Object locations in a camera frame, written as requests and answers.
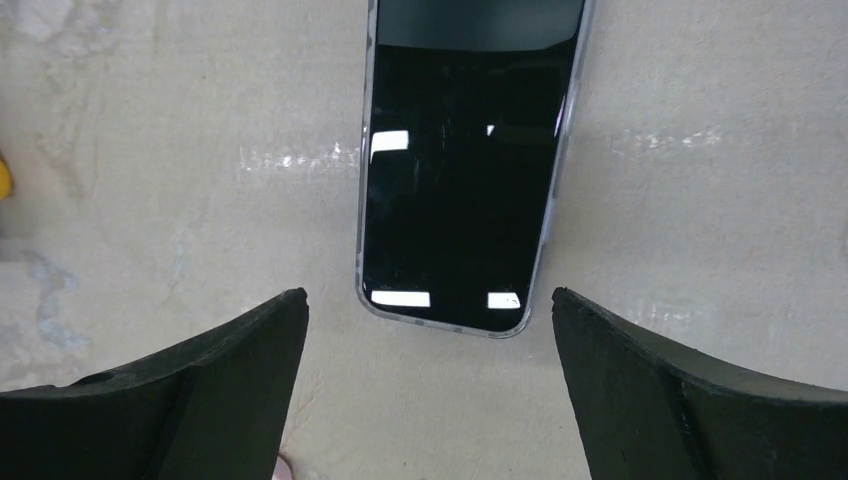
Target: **beige surface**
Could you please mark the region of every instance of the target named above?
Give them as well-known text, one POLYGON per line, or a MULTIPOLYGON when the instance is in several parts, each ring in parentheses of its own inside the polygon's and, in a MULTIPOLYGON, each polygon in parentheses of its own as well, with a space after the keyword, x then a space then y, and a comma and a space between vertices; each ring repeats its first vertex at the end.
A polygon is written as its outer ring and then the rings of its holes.
MULTIPOLYGON (((0 0, 0 386, 69 383, 304 286, 299 479, 586 478, 540 316, 353 291, 366 0, 0 0)), ((600 0, 542 291, 848 388, 848 9, 600 0)))

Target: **smartphone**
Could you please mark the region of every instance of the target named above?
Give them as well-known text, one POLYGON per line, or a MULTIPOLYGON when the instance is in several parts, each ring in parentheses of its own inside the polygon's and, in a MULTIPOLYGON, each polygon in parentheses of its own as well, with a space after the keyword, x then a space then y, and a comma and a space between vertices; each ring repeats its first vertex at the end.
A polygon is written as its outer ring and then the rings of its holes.
POLYGON ((504 338, 530 318, 592 0, 372 0, 357 295, 504 338))

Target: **black plastic object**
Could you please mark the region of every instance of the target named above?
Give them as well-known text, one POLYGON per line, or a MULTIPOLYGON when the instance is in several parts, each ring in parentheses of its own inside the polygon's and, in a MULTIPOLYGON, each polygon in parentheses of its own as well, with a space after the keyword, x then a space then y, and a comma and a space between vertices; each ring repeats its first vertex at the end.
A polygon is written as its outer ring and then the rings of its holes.
POLYGON ((270 479, 307 323, 291 290, 71 386, 0 394, 0 478, 270 479))
POLYGON ((848 392, 723 362, 564 289, 553 321, 594 479, 848 478, 848 392))
POLYGON ((371 311, 520 331, 584 0, 379 0, 359 296, 371 311))

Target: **black phone screen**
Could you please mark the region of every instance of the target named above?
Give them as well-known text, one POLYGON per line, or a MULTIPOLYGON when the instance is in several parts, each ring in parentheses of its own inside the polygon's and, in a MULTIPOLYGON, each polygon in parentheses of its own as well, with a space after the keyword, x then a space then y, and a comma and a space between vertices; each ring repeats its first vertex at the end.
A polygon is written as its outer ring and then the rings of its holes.
POLYGON ((378 5, 362 294, 383 312, 514 330, 554 181, 583 1, 378 5))

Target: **worn surface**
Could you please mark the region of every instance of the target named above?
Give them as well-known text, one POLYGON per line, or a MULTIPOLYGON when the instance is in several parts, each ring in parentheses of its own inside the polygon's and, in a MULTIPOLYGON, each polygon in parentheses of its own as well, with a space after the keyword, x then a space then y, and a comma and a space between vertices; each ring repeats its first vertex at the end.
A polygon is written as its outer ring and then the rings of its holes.
MULTIPOLYGON (((70 383, 285 288, 304 479, 588 476, 549 295, 505 342, 353 290, 366 0, 0 0, 0 385, 70 383)), ((603 0, 540 291, 848 388, 848 10, 603 0)))

